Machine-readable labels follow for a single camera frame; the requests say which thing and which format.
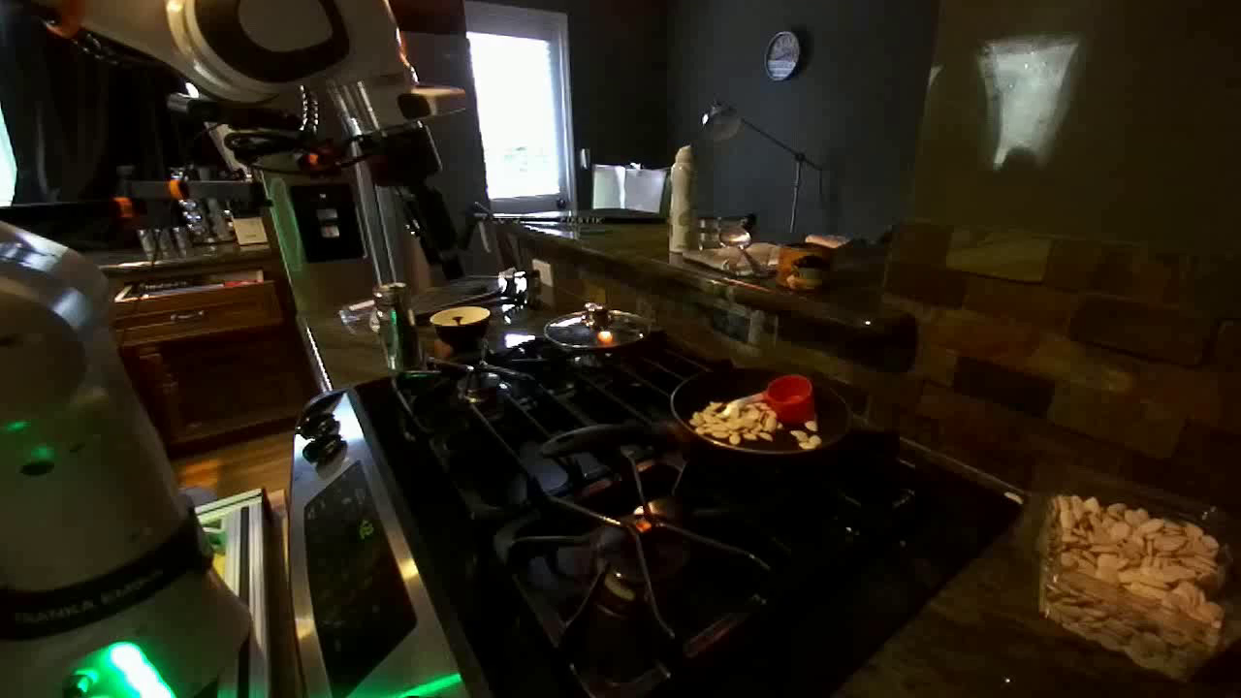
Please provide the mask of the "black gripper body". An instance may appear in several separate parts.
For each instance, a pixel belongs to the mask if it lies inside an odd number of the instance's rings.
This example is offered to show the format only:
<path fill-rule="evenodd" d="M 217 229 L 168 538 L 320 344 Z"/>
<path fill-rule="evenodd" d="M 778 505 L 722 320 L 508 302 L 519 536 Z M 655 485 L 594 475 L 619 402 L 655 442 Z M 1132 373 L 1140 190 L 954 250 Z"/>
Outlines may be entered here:
<path fill-rule="evenodd" d="M 305 265 L 368 260 L 376 278 L 420 278 L 420 265 L 456 276 L 456 225 L 440 190 L 431 119 L 464 109 L 460 88 L 394 93 L 394 119 L 365 88 L 338 88 L 340 137 L 302 130 L 239 130 L 230 146 L 263 176 L 296 225 Z"/>

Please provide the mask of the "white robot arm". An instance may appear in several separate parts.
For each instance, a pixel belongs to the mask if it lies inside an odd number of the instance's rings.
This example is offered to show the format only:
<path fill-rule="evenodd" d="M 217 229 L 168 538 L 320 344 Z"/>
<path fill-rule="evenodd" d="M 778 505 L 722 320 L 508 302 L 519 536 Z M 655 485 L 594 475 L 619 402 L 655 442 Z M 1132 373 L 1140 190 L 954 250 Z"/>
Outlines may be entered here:
<path fill-rule="evenodd" d="M 407 57 L 393 0 L 14 0 L 196 88 L 259 104 L 330 88 L 365 141 L 460 104 Z M 0 229 L 2 698 L 212 698 L 253 620 L 124 373 L 99 269 Z"/>

